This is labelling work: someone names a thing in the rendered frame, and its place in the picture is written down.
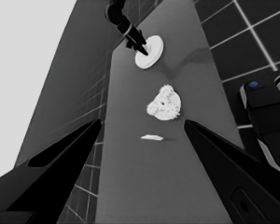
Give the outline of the large thick white disc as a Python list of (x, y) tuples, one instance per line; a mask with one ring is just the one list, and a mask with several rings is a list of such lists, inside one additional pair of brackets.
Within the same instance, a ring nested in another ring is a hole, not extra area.
[(143, 48), (148, 55), (137, 51), (134, 58), (135, 64), (141, 69), (148, 69), (154, 65), (161, 57), (164, 49), (163, 40), (159, 35), (150, 36), (146, 42)]

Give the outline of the white round carrier with pins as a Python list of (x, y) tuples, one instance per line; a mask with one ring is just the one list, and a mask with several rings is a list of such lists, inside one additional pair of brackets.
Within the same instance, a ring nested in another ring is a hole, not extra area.
[[(155, 101), (155, 99), (157, 97), (161, 97), (161, 96), (164, 97), (163, 95), (160, 94), (160, 91), (159, 91), (159, 93), (157, 94), (157, 96), (154, 98), (153, 101)], [(180, 99), (179, 95), (176, 92), (174, 92), (173, 94), (169, 95), (167, 98), (169, 99), (170, 106), (171, 105), (176, 105), (181, 110), (181, 99)], [(156, 119), (161, 120), (161, 121), (172, 120), (172, 119), (170, 119), (168, 117), (168, 110), (166, 110), (166, 111), (159, 110), (153, 117), (155, 117)]]

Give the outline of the small thin white T-shaped piece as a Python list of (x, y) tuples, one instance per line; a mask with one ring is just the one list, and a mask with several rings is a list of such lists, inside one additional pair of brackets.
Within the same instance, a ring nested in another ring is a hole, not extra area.
[(161, 140), (163, 140), (163, 137), (161, 137), (159, 135), (155, 135), (155, 134), (146, 134), (146, 135), (141, 136), (141, 139), (161, 141)]

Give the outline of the dark robot body block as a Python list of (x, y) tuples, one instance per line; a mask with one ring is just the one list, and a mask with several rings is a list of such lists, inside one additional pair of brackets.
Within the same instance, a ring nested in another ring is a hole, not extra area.
[(275, 79), (243, 84), (238, 92), (267, 162), (280, 172), (280, 70)]

